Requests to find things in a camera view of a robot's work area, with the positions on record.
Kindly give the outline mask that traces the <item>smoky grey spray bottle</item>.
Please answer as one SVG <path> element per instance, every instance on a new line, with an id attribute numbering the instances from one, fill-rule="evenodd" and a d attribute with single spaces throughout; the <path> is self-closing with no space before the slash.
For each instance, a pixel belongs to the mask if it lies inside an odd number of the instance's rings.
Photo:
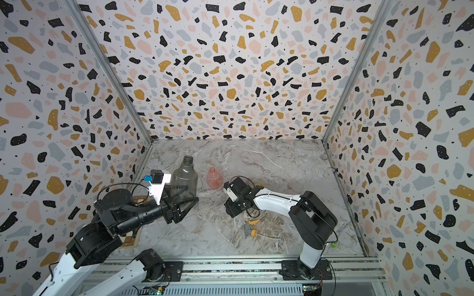
<path id="1" fill-rule="evenodd" d="M 194 169 L 193 157 L 185 155 L 181 165 L 172 173 L 170 197 L 196 197 L 198 173 Z"/>

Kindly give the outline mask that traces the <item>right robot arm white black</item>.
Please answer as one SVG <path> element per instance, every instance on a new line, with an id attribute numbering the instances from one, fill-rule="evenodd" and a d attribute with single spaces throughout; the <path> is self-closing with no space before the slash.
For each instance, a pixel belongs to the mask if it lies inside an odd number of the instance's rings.
<path id="1" fill-rule="evenodd" d="M 250 186 L 241 177 L 223 185 L 228 196 L 226 213 L 232 218 L 251 208 L 274 212 L 291 219 L 304 241 L 298 258 L 304 271 L 319 263 L 331 235 L 336 235 L 337 218 L 319 197 L 311 191 L 289 195 L 271 191 L 264 186 Z"/>

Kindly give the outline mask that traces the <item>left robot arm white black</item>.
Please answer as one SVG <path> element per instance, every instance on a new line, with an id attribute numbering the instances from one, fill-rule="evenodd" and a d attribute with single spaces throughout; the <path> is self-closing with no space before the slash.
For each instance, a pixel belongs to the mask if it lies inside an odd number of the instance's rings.
<path id="1" fill-rule="evenodd" d="M 84 226 L 67 244 L 65 253 L 50 275 L 37 289 L 37 296 L 71 296 L 82 282 L 122 244 L 122 236 L 164 218 L 166 223 L 179 223 L 198 203 L 198 197 L 180 197 L 174 201 L 153 200 L 137 204 L 127 189 L 108 192 L 94 203 L 96 213 L 91 223 Z M 181 280 L 183 262 L 166 263 L 154 249 L 137 255 L 122 270 L 97 286 L 87 290 L 86 296 L 116 296 L 129 287 L 149 281 L 152 287 L 166 288 Z"/>

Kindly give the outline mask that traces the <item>pink spray bottle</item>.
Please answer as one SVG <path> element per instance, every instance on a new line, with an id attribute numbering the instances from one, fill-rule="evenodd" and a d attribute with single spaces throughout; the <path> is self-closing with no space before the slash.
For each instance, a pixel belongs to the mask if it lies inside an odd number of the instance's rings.
<path id="1" fill-rule="evenodd" d="M 223 176 L 215 167 L 209 169 L 206 181 L 211 189 L 221 189 L 223 186 Z"/>

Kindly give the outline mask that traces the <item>orange grey spray nozzle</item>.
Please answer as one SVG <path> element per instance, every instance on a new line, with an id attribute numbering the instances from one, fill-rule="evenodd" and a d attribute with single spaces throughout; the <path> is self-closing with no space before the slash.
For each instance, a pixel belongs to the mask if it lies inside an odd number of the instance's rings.
<path id="1" fill-rule="evenodd" d="M 256 224 L 260 222 L 260 219 L 254 219 L 251 220 L 249 218 L 245 219 L 244 223 L 244 234 L 245 236 L 248 237 L 253 237 L 255 238 L 257 236 L 257 230 L 253 228 Z"/>

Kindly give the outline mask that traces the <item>wooden chessboard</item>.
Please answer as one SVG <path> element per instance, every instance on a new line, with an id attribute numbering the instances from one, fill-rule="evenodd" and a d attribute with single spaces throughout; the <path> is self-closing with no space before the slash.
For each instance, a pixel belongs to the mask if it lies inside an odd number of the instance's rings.
<path id="1" fill-rule="evenodd" d="M 133 200 L 137 205 L 142 204 L 146 199 L 146 196 L 133 196 Z M 140 235 L 141 228 L 138 228 L 137 230 L 130 231 L 126 235 L 122 236 L 120 238 L 122 240 L 120 249 L 137 247 Z"/>

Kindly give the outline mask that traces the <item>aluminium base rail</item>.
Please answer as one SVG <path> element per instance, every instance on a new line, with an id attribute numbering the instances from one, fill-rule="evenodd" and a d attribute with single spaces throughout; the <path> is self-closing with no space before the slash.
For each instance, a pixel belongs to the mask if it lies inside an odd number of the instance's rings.
<path id="1" fill-rule="evenodd" d="M 122 296 L 389 296 L 390 288 L 374 257 L 324 256 L 314 279 L 291 279 L 295 258 L 284 255 L 169 257 L 168 276 L 132 284 Z"/>

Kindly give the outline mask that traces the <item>aluminium corner post left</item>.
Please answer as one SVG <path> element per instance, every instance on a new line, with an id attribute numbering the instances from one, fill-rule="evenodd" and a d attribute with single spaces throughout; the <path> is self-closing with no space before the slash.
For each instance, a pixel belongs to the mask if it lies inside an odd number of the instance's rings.
<path id="1" fill-rule="evenodd" d="M 153 143 L 153 140 L 148 134 L 147 129 L 145 125 L 143 124 L 142 120 L 140 119 L 137 110 L 135 109 L 130 98 L 128 97 L 128 94 L 125 91 L 125 88 L 121 84 L 114 69 L 112 68 L 107 58 L 107 55 L 101 49 L 100 43 L 98 39 L 96 38 L 95 34 L 93 33 L 90 25 L 88 24 L 86 17 L 82 14 L 79 4 L 77 3 L 77 1 L 65 0 L 64 5 L 66 9 L 68 10 L 69 14 L 71 15 L 72 19 L 74 20 L 74 22 L 77 24 L 85 40 L 89 44 L 91 51 L 95 55 L 101 68 L 104 70 L 107 78 L 111 82 L 111 85 L 118 92 L 124 106 L 128 110 L 129 115 L 131 116 L 134 123 L 136 124 L 137 130 L 142 134 L 147 145 L 150 146 Z"/>

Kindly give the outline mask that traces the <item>aluminium corner post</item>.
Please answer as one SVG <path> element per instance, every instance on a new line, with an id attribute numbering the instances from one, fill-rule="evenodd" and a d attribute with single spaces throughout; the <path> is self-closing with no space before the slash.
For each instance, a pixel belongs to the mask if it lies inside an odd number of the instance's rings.
<path id="1" fill-rule="evenodd" d="M 390 0 L 381 1 L 380 7 L 377 13 L 375 14 L 374 22 L 371 25 L 369 32 L 367 33 L 367 38 L 365 39 L 365 43 L 363 44 L 360 54 L 355 61 L 355 65 L 353 69 L 351 70 L 351 73 L 348 78 L 348 82 L 346 86 L 344 87 L 344 90 L 341 95 L 341 99 L 339 100 L 336 107 L 334 108 L 333 116 L 322 138 L 323 145 L 326 145 L 330 140 L 331 133 L 337 125 L 338 117 L 343 113 L 343 107 L 347 103 L 349 99 L 349 95 L 351 91 L 353 90 L 353 87 L 355 86 L 355 83 L 357 81 L 357 78 L 359 74 L 362 72 L 362 69 L 364 68 L 365 62 L 371 52 L 371 49 L 378 36 L 378 33 L 383 24 L 383 21 L 385 20 L 388 12 L 390 11 L 392 4 L 393 4 L 393 1 L 390 1 Z"/>
<path id="2" fill-rule="evenodd" d="M 77 3 L 77 1 L 65 0 L 64 5 L 66 9 L 68 10 L 69 14 L 71 15 L 72 19 L 74 20 L 74 22 L 77 24 L 85 40 L 89 44 L 91 51 L 95 55 L 101 68 L 104 70 L 107 78 L 111 82 L 111 85 L 118 92 L 124 106 L 128 110 L 129 115 L 131 116 L 134 123 L 136 124 L 137 130 L 142 134 L 147 145 L 150 146 L 153 143 L 153 140 L 148 134 L 147 129 L 145 125 L 143 124 L 142 120 L 140 119 L 137 110 L 135 109 L 130 98 L 128 97 L 128 94 L 125 91 L 125 88 L 121 84 L 114 69 L 112 68 L 107 58 L 107 55 L 101 49 L 100 43 L 98 39 L 96 38 L 95 34 L 93 33 L 90 25 L 88 24 L 86 17 L 82 14 L 79 4 Z"/>

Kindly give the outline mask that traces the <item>aluminium corner post right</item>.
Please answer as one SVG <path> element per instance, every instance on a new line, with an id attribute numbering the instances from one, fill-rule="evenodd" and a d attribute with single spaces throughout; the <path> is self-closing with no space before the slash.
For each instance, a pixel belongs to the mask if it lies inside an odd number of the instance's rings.
<path id="1" fill-rule="evenodd" d="M 353 90 L 353 87 L 355 86 L 355 83 L 357 81 L 357 78 L 359 74 L 362 72 L 362 69 L 364 68 L 365 62 L 371 52 L 371 49 L 378 36 L 378 33 L 383 24 L 383 21 L 385 20 L 388 12 L 390 11 L 392 4 L 393 4 L 393 1 L 390 1 L 390 0 L 381 1 L 380 7 L 377 13 L 375 14 L 374 22 L 371 25 L 369 32 L 367 33 L 367 38 L 365 39 L 365 43 L 363 44 L 360 54 L 355 61 L 355 65 L 353 69 L 351 70 L 351 73 L 348 78 L 348 82 L 346 86 L 344 87 L 344 90 L 341 95 L 341 99 L 339 100 L 336 107 L 334 108 L 333 116 L 322 138 L 323 145 L 326 145 L 330 140 L 331 133 L 337 125 L 338 117 L 343 113 L 343 107 L 347 103 L 349 99 L 349 95 L 351 91 Z"/>

